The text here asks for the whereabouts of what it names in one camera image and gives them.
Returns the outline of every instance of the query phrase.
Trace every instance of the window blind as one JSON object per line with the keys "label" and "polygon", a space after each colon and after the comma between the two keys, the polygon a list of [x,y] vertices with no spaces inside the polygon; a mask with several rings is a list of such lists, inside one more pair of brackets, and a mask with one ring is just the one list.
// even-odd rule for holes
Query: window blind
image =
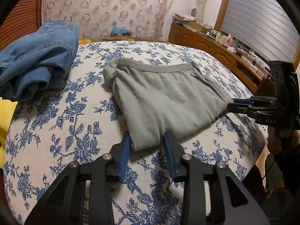
{"label": "window blind", "polygon": [[276,0],[229,0],[221,30],[270,61],[292,62],[299,42],[296,28]]}

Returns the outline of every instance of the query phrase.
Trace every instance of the floral bedspread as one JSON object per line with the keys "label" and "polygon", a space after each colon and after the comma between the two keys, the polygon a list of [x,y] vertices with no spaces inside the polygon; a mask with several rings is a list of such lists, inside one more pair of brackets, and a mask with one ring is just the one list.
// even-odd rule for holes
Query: floral bedspread
{"label": "floral bedspread", "polygon": [[[5,145],[4,183],[19,223],[70,161],[94,161],[121,141],[123,117],[102,75],[114,57],[163,66],[194,60],[233,98],[251,95],[225,66],[201,50],[136,41],[79,45],[64,90],[19,103],[14,114]],[[186,153],[203,162],[224,161],[243,180],[266,143],[266,130],[247,116],[224,113],[181,143]],[[183,187],[169,177],[161,146],[132,152],[124,180],[112,186],[115,224],[178,224]],[[84,223],[89,219],[88,188],[87,184]]]}

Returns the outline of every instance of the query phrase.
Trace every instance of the pink curtain with circle pattern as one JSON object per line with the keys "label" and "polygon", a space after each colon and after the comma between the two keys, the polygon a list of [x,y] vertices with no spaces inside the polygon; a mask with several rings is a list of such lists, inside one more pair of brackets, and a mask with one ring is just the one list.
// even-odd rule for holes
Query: pink curtain with circle pattern
{"label": "pink curtain with circle pattern", "polygon": [[78,23],[79,38],[108,37],[112,26],[137,37],[160,38],[174,0],[43,0],[43,21]]}

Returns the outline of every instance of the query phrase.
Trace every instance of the silver bolt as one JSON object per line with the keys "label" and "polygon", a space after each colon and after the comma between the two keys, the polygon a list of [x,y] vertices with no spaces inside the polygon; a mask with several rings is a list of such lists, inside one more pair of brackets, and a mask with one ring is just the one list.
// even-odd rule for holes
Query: silver bolt
{"label": "silver bolt", "polygon": [[182,158],[184,159],[184,160],[190,160],[190,159],[192,159],[192,156],[190,155],[190,154],[184,154],[184,155],[182,155]]}
{"label": "silver bolt", "polygon": [[70,167],[77,167],[78,166],[78,162],[72,161],[72,162],[69,163],[69,166]]}
{"label": "silver bolt", "polygon": [[226,166],[226,164],[224,162],[217,162],[216,165],[219,167],[219,168],[224,168]]}
{"label": "silver bolt", "polygon": [[111,154],[109,154],[109,153],[106,153],[106,154],[103,155],[103,159],[104,160],[110,160],[112,157],[113,156]]}

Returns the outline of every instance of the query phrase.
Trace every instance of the gray shorts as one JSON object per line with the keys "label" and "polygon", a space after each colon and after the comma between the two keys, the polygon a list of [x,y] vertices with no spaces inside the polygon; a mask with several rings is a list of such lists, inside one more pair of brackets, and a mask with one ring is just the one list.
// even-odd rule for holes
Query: gray shorts
{"label": "gray shorts", "polygon": [[165,131],[175,139],[195,132],[233,102],[194,61],[159,66],[114,58],[103,75],[113,88],[136,151],[159,145]]}

